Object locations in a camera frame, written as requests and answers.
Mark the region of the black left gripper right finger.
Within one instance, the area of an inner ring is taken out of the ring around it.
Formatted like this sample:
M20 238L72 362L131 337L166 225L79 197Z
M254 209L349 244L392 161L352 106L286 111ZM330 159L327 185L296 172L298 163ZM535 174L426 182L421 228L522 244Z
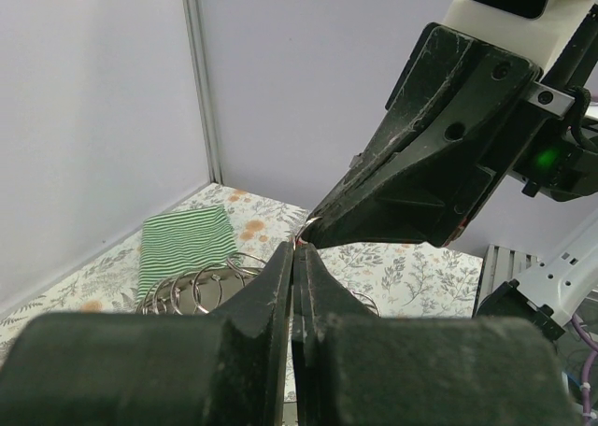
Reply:
M527 320L374 314L304 245L293 257L302 425L576 425L551 344Z

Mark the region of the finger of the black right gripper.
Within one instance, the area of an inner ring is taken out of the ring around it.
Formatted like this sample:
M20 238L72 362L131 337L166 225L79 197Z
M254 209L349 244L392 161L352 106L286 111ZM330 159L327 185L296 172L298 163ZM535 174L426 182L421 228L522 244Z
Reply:
M428 24L392 90L382 122L314 211L377 175L473 169L487 141L540 73L527 58L445 25Z
M377 175L314 211L306 242L318 249L358 242L447 246L488 200L494 178L480 165L458 174Z

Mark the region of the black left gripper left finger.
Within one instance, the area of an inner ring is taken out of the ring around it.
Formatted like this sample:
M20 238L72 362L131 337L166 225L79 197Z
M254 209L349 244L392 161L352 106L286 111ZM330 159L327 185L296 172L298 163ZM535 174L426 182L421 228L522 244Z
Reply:
M205 315L54 312L1 369L5 425L278 425L293 247Z

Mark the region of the key with red tag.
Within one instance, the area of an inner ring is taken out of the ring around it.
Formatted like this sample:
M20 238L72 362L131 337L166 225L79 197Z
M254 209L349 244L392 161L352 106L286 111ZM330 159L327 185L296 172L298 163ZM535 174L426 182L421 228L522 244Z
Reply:
M297 249L297 248L300 248L303 245L305 245L306 241L302 239L300 234L296 234L292 237L292 244L293 244L293 248Z

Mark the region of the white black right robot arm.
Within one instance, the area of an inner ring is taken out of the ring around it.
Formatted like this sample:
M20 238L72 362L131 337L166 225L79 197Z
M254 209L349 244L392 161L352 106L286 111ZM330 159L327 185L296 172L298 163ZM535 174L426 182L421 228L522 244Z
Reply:
M597 0L453 0L306 242L535 254L480 312L558 338L597 284Z

